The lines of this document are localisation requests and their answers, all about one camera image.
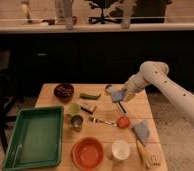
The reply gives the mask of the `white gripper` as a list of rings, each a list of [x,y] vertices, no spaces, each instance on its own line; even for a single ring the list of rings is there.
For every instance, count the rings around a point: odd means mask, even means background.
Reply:
[[[129,102],[135,96],[135,93],[139,93],[143,90],[144,81],[140,75],[132,75],[123,85],[126,97],[125,102]]]

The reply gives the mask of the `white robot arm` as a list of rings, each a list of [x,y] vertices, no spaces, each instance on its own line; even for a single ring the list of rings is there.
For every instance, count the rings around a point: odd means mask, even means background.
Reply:
[[[194,128],[194,95],[169,79],[168,72],[169,67],[164,62],[143,62],[139,72],[124,83],[123,90],[126,95],[130,95],[141,92],[148,85],[154,85],[182,112]]]

